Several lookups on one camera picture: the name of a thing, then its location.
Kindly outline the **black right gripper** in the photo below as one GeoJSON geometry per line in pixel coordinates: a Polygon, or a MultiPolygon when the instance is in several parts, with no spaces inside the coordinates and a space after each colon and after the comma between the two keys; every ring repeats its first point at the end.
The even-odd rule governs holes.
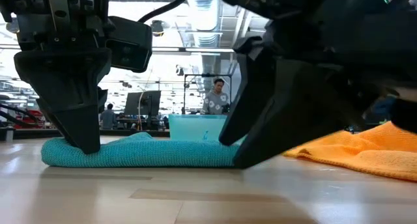
{"type": "Polygon", "coordinates": [[[361,122],[384,94],[392,122],[417,133],[417,11],[370,14],[333,27],[270,21],[237,55],[277,57],[275,89],[233,163],[246,169],[361,122]]]}

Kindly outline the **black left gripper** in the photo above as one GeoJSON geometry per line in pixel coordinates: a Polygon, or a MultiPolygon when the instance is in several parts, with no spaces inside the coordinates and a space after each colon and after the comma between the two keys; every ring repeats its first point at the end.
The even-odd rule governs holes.
{"type": "Polygon", "coordinates": [[[84,154],[100,150],[98,94],[109,73],[103,46],[109,0],[0,0],[0,14],[17,34],[20,79],[38,94],[41,111],[84,154]],[[44,51],[44,50],[87,51],[44,51]]]}

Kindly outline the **teal microfiber towel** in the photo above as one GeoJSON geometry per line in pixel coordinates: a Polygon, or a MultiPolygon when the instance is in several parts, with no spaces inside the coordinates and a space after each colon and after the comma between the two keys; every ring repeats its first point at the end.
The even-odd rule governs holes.
{"type": "Polygon", "coordinates": [[[52,167],[232,167],[240,145],[225,146],[218,141],[157,140],[148,133],[101,145],[84,154],[64,139],[46,141],[40,151],[42,162],[52,167]]]}

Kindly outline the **orange microfiber towel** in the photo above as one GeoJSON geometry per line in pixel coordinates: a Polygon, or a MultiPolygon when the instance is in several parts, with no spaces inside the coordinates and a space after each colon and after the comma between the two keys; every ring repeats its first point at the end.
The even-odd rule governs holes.
{"type": "Polygon", "coordinates": [[[356,134],[339,131],[294,147],[283,155],[417,182],[417,134],[391,122],[356,134]]]}

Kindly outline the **person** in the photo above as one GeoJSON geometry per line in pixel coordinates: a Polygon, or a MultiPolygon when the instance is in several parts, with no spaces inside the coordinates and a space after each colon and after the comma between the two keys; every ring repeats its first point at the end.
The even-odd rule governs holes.
{"type": "Polygon", "coordinates": [[[113,111],[113,104],[108,104],[107,108],[100,114],[101,128],[112,130],[117,124],[116,115],[113,111]]]}
{"type": "Polygon", "coordinates": [[[214,80],[213,89],[208,92],[203,102],[201,114],[222,115],[223,107],[229,103],[228,95],[223,92],[225,81],[221,78],[214,80]]]}

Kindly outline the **black computer monitor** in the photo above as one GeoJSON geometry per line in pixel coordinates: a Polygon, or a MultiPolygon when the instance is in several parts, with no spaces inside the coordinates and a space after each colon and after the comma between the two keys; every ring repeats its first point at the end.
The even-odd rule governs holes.
{"type": "Polygon", "coordinates": [[[160,97],[161,91],[130,92],[124,114],[156,116],[159,113],[160,97]]]}

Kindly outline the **red storage bins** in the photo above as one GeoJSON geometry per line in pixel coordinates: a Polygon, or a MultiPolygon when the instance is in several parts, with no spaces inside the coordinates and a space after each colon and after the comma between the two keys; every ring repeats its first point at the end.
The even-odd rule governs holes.
{"type": "Polygon", "coordinates": [[[45,125],[45,118],[43,116],[43,113],[39,110],[28,110],[28,112],[36,118],[34,120],[28,115],[24,115],[23,113],[16,112],[16,118],[26,124],[29,124],[29,126],[22,126],[19,124],[15,124],[14,127],[17,129],[22,128],[43,128],[45,125]]]}

